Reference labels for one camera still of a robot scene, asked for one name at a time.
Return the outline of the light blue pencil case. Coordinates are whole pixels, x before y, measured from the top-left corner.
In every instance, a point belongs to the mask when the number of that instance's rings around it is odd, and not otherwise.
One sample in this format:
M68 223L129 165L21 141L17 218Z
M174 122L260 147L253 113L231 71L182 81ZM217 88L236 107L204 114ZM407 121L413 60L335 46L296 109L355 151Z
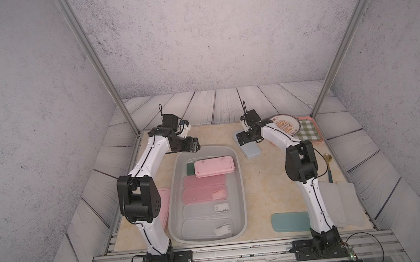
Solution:
M261 149L259 148L258 144L256 142L249 142L241 146L237 139L237 135L239 133L240 131L236 131L233 133L233 139L237 143L238 148L240 148L240 150L247 159L251 160L254 158L258 158L261 155Z

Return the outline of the grey plastic storage box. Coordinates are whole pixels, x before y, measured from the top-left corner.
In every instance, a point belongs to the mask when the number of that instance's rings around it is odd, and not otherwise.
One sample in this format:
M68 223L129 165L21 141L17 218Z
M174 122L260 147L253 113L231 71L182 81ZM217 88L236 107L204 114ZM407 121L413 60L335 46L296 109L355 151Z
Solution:
M188 166L216 157L231 157L232 173L197 178ZM248 216L242 170L236 151L225 146L204 146L197 153L181 153L175 161L171 185L168 231L184 244L214 244L240 237Z

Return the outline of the gold spoon dark handle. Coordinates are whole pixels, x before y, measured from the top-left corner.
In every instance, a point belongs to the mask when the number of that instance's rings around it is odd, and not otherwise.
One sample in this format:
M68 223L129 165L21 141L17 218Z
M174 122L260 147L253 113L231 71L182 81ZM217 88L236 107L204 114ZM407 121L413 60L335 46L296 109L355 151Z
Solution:
M332 162L332 155L330 153L325 153L323 158L325 159L326 165L327 165L327 175L328 175L328 182L333 183L333 176L332 171L330 167L330 163Z

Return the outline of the teal pencil case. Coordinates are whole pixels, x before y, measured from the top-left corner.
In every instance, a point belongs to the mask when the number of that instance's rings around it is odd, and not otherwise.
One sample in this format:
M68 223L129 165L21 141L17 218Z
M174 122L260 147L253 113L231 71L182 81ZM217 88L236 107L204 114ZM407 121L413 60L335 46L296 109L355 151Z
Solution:
M310 217L308 212L275 213L271 216L272 228L275 232L302 232L309 231Z

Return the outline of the dark green pencil case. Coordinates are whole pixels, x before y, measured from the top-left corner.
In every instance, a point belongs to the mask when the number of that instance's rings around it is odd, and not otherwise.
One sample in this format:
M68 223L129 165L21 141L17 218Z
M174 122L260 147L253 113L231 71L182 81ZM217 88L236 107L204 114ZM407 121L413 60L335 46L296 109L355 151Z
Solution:
M195 175L195 167L194 163L188 163L187 166L187 176L194 176Z

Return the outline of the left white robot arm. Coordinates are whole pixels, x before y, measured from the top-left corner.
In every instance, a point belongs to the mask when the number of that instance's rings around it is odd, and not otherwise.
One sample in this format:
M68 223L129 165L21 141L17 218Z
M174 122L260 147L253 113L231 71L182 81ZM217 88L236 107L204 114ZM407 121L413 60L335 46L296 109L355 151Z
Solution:
M140 230L147 244L147 257L152 260L169 261L173 253L159 218L162 198L154 178L167 153L199 151L198 139L188 136L190 129L188 120L162 115L162 124L148 132L146 148L136 166L117 180L120 213Z

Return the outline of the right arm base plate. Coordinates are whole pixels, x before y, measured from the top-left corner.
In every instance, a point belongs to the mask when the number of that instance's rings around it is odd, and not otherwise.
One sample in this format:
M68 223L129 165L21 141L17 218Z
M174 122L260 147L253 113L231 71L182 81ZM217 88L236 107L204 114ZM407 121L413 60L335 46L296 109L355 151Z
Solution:
M323 243L317 239L293 241L289 253L296 257L296 261L325 260L348 258L349 252L341 244Z

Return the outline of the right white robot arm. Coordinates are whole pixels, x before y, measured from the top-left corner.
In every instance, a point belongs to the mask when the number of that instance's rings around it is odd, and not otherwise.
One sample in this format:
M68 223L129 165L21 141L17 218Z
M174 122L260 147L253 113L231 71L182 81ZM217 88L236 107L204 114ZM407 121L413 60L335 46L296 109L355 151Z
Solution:
M239 145L268 140L285 153L285 172L300 187L307 207L313 251L319 255L333 252L342 240L321 195L319 164L312 142L288 135L271 119L262 119L254 109L245 111L240 122L244 130L237 134Z

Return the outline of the pink pencil case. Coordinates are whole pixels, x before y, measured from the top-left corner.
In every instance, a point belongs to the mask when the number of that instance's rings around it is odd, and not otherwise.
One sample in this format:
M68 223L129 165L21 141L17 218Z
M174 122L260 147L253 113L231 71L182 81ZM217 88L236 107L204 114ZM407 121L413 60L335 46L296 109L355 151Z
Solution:
M234 171L235 162L232 156L198 160L194 163L194 173L197 178L230 174Z
M226 200L229 196L225 185L203 186L185 189L182 193L182 201L185 205L214 200Z
M225 174L223 175L214 175L211 177L202 177L198 178L194 176L186 176L183 179L183 185L185 189L189 188L197 188L203 186L214 186L214 185L225 185L227 181L227 177Z

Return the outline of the clear translucent pencil case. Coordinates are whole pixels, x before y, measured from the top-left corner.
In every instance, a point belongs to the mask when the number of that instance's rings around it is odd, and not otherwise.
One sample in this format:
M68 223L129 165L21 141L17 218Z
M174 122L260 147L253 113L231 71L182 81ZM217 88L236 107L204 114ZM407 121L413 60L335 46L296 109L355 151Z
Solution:
M186 205L183 209L184 219L202 219L225 216L231 212L228 200L214 200L211 202Z

